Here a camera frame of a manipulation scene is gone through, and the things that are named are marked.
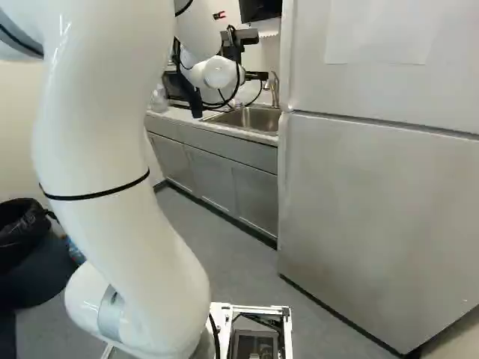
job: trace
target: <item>white wall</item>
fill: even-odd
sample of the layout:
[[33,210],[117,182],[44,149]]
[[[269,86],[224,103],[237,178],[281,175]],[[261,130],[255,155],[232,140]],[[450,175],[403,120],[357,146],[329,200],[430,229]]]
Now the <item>white wall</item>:
[[[44,206],[43,196],[30,159],[33,122],[40,99],[42,64],[0,61],[0,201],[33,197]],[[156,184],[162,173],[145,137],[150,180]]]

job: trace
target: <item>cabinet door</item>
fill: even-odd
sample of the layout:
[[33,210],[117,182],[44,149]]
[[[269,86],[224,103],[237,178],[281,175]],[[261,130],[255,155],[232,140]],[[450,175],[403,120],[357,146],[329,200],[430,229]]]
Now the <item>cabinet door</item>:
[[278,236],[278,178],[249,166],[233,169],[239,219]]
[[197,148],[186,146],[196,183],[196,195],[220,210],[234,215],[234,162]]
[[150,133],[150,137],[163,175],[185,190],[193,192],[195,181],[189,159],[186,156],[185,146],[153,133]]

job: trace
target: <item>black device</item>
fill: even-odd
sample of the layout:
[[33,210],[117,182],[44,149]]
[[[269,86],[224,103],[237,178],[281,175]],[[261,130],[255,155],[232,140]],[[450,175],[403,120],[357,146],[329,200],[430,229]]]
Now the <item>black device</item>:
[[283,0],[239,0],[241,21],[254,22],[281,16]]

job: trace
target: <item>stainless steel refrigerator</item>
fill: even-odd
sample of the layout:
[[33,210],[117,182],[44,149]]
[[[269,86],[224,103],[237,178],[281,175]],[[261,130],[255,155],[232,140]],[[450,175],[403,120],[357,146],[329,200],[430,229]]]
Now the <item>stainless steel refrigerator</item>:
[[284,0],[279,272],[406,354],[479,303],[479,1],[422,59],[333,63],[345,1]]

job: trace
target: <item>black stripe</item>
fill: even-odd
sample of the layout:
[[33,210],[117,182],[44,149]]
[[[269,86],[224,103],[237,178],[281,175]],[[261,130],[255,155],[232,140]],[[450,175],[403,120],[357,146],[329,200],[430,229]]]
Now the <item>black stripe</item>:
[[135,179],[133,182],[127,183],[126,185],[121,185],[120,187],[112,188],[112,189],[107,189],[106,191],[101,191],[101,192],[95,192],[95,193],[89,193],[89,194],[80,194],[77,196],[57,196],[54,194],[48,194],[46,193],[42,185],[40,185],[40,188],[43,191],[43,194],[45,197],[49,198],[50,200],[91,200],[92,198],[98,198],[98,197],[105,197],[109,196],[110,194],[118,193],[121,191],[124,191],[125,189],[131,188],[135,185],[138,185],[139,183],[145,181],[148,176],[150,176],[150,169],[148,168],[147,173],[145,173],[143,176],[141,176],[138,179]]
[[184,13],[185,11],[187,11],[187,10],[188,10],[188,7],[190,7],[190,6],[192,5],[192,3],[193,3],[193,0],[189,0],[189,1],[188,1],[188,4],[186,4],[186,5],[183,7],[183,9],[178,10],[176,13],[174,13],[174,16],[175,16],[175,17],[178,17],[179,15],[181,15],[182,13]]
[[20,41],[19,39],[17,39],[11,32],[9,32],[2,24],[0,24],[0,30],[2,30],[5,35],[7,35],[14,43],[16,43],[17,45],[27,49],[28,51],[30,52],[33,52],[34,54],[40,56],[40,57],[43,57],[43,52],[41,51],[38,51],[37,49],[35,49],[34,47],[30,46],[30,45],[27,45],[26,43],[23,43],[22,41]]

